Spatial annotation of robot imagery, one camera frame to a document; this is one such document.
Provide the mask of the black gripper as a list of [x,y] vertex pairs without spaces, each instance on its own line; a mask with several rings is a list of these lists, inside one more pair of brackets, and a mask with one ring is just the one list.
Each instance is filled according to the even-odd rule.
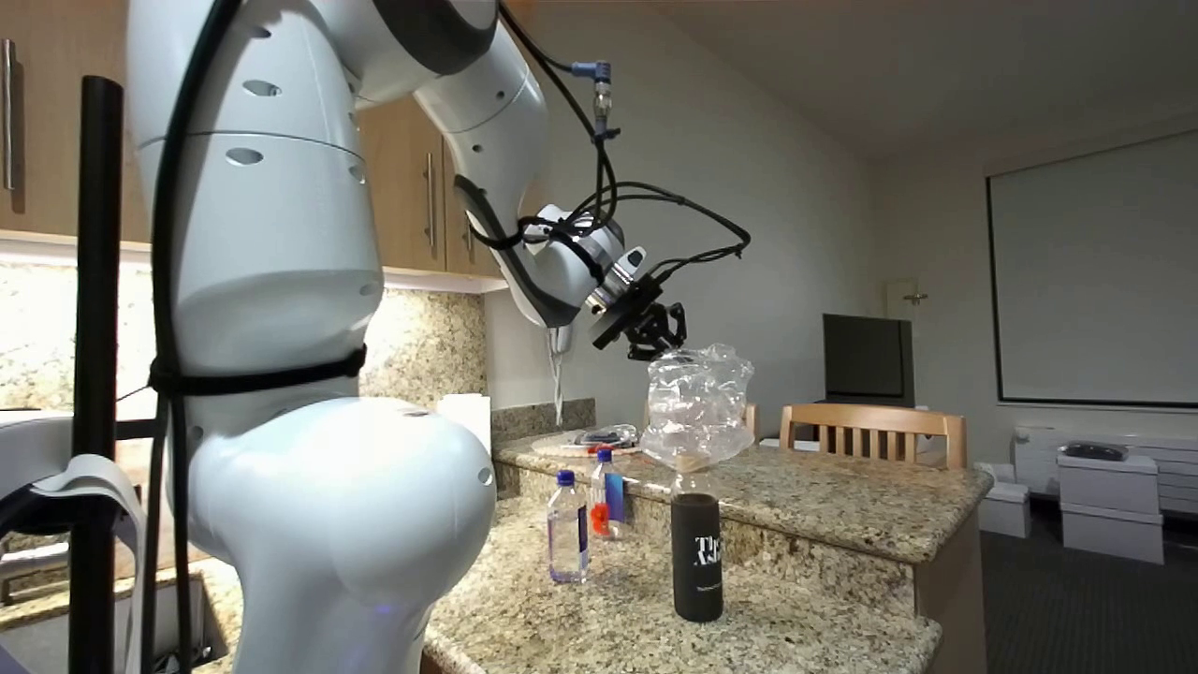
[[624,344],[631,360],[660,360],[681,349],[688,337],[681,302],[647,302],[624,324]]

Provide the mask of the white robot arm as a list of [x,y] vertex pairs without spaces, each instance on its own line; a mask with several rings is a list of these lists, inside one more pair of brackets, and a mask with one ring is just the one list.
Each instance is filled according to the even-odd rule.
[[499,0],[128,0],[128,123],[153,194],[153,387],[179,518],[244,592],[235,674],[418,674],[490,532],[490,455],[365,397],[380,302],[360,116],[413,96],[469,227],[541,330],[660,310],[604,201],[524,216],[545,106]]

